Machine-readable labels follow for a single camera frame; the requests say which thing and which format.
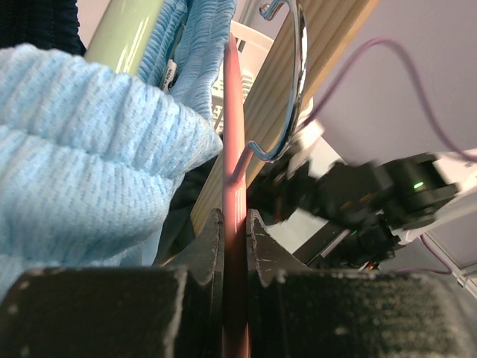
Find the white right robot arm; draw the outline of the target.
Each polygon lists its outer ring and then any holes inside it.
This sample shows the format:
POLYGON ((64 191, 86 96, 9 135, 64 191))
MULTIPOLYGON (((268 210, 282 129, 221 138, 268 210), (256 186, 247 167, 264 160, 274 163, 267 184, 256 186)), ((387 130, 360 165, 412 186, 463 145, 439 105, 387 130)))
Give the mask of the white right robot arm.
POLYGON ((397 250, 437 221, 445 206, 476 190, 476 170, 456 156, 423 153, 385 164, 334 162, 316 178, 310 160, 297 168, 287 154, 264 165, 247 190, 249 207, 267 225, 297 210, 328 222, 299 252, 306 265, 354 268, 393 259, 397 250))

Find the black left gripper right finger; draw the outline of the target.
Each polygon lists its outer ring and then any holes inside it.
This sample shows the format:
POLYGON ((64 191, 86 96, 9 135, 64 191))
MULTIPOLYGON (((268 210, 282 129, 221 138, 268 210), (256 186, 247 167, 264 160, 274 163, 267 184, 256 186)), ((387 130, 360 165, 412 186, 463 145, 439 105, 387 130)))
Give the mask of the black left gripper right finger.
POLYGON ((268 287, 284 272, 309 271, 269 234, 257 210, 247 212, 246 235, 248 275, 257 277, 261 287, 268 287))

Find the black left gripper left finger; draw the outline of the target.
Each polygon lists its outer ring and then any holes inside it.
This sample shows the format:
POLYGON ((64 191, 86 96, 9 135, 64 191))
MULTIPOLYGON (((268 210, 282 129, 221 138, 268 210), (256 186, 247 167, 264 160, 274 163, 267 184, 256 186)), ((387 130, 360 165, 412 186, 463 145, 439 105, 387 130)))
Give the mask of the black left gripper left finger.
POLYGON ((224 217, 219 209, 210 211, 200 234, 165 269, 186 267, 201 285, 223 283, 224 272, 224 217))

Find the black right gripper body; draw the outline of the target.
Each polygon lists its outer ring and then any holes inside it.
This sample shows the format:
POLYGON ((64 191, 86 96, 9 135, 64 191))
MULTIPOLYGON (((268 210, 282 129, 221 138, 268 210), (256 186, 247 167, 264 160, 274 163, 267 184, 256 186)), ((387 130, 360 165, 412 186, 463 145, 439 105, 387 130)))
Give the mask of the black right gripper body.
POLYGON ((264 165, 256 177, 256 209, 268 224, 290 218, 298 209, 335 224, 370 224, 391 195, 391 176, 373 162, 332 164, 316 178, 304 151, 288 150, 264 165))

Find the pink hanger with metal hook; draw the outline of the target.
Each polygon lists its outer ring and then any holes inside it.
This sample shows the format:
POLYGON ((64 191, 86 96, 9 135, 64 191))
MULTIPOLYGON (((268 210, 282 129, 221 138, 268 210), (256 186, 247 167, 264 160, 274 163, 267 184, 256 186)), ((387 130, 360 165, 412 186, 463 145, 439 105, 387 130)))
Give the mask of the pink hanger with metal hook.
POLYGON ((224 217, 223 357, 250 355, 247 328, 247 239, 245 173, 252 157, 273 162, 289 147, 297 127, 306 79, 307 29, 298 1, 287 1, 294 30, 294 67, 283 128, 275 146, 265 151, 244 135, 241 69, 234 37, 224 52, 224 148, 222 213, 224 217))

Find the dark grey shorts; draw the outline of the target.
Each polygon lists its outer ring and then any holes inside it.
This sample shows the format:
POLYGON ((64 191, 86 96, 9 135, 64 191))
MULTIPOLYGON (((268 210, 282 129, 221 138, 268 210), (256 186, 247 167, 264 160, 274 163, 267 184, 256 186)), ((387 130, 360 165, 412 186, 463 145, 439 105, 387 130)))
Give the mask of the dark grey shorts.
POLYGON ((162 227, 154 265, 165 264, 195 239, 190 214, 216 159, 217 157, 213 157, 186 173, 171 200, 169 212, 162 227))

